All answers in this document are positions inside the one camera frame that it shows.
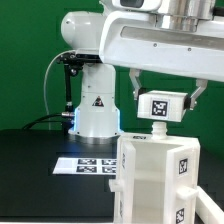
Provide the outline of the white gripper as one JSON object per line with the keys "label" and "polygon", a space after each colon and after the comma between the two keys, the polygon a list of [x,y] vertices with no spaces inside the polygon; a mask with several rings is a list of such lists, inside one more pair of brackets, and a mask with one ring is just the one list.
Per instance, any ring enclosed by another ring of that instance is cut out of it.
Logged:
{"label": "white gripper", "polygon": [[184,102],[189,110],[197,105],[207,80],[224,82],[224,6],[216,0],[100,3],[106,20],[99,56],[107,64],[131,68],[135,100],[146,92],[141,70],[199,78]]}

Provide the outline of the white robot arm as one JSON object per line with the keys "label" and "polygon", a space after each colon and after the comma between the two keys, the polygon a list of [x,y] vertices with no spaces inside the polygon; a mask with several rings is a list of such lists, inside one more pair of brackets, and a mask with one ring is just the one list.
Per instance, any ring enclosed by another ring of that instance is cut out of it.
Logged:
{"label": "white robot arm", "polygon": [[[67,76],[81,74],[81,103],[70,135],[91,144],[120,133],[115,69],[129,70],[140,118],[181,121],[210,80],[224,82],[224,6],[216,0],[99,0],[100,13],[78,11],[62,20],[71,46],[62,60]],[[196,80],[192,94],[145,92],[139,76],[153,71]]]}

